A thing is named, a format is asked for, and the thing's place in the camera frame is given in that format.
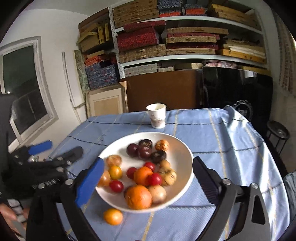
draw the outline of blue tablecloth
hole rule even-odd
[[[91,117],[78,126],[52,153],[57,156],[75,146],[84,149],[81,160],[69,167],[76,177],[113,141],[136,132],[159,131],[176,136],[200,156],[208,168],[238,185],[258,183],[268,211],[272,240],[277,240],[289,225],[287,194],[279,171],[262,137],[232,107],[222,109],[172,110],[166,113],[166,126],[153,129],[146,112]],[[187,192],[171,206],[147,214],[124,213],[121,225],[104,222],[110,208],[94,192],[82,210],[102,241],[108,240],[195,240],[213,214],[210,204],[194,177]],[[62,205],[61,220],[69,237],[76,240]],[[238,206],[220,238],[228,237]]]

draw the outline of blue gripper pad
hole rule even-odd
[[[90,199],[96,185],[98,184],[101,176],[104,172],[104,160],[98,157],[95,162],[88,169],[84,180],[81,182],[80,186],[77,188],[76,193],[76,204],[81,207],[86,204]]]
[[[52,148],[52,142],[48,140],[40,144],[30,146],[28,152],[30,155],[34,156],[41,152],[47,151],[51,148]]]

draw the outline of white window frame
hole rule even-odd
[[[10,118],[10,124],[15,133],[16,139],[10,144],[9,152],[15,150],[19,145],[26,145],[32,142],[37,136],[39,136],[46,128],[52,125],[55,121],[58,120],[57,113],[54,109],[54,105],[52,103],[48,86],[45,79],[44,67],[42,62],[42,54],[41,54],[41,36],[30,37],[26,39],[21,39],[3,47],[0,47],[0,87],[2,94],[5,93],[4,87],[4,79],[3,79],[3,56],[9,54],[13,51],[16,51],[21,48],[25,48],[28,46],[33,46],[34,50],[34,62],[35,62],[35,70],[37,82],[39,85],[39,90],[41,93],[41,97],[43,99],[43,103],[45,109],[47,111],[47,115],[39,119],[33,125],[31,125],[27,130],[25,130],[22,134],[20,134],[17,130],[17,127],[12,118]]]

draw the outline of white plate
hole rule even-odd
[[[153,204],[150,208],[142,210],[130,209],[126,204],[123,192],[117,194],[112,192],[109,187],[96,187],[97,193],[105,202],[107,202],[114,208],[130,213],[149,213],[167,207],[168,205],[177,201],[187,191],[194,175],[192,171],[193,155],[188,146],[184,142],[180,141],[178,138],[174,136],[164,133],[140,132],[116,140],[115,142],[110,144],[105,150],[103,150],[99,156],[104,160],[106,157],[114,154],[118,154],[122,157],[122,163],[120,167],[122,169],[123,177],[122,179],[120,179],[120,181],[123,183],[124,189],[130,185],[135,184],[134,181],[132,181],[126,176],[127,169],[129,169],[130,167],[140,168],[145,163],[145,161],[142,161],[138,158],[131,158],[130,156],[128,156],[128,154],[126,153],[126,148],[131,143],[138,144],[139,141],[142,139],[150,139],[153,142],[153,145],[155,145],[157,141],[162,139],[165,139],[169,142],[170,148],[166,152],[166,159],[170,162],[171,167],[176,171],[177,180],[172,186],[164,187],[167,192],[167,197],[163,203]]]

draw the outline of paper cup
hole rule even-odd
[[[150,104],[146,107],[153,128],[162,129],[165,127],[165,109],[166,105],[164,104]]]

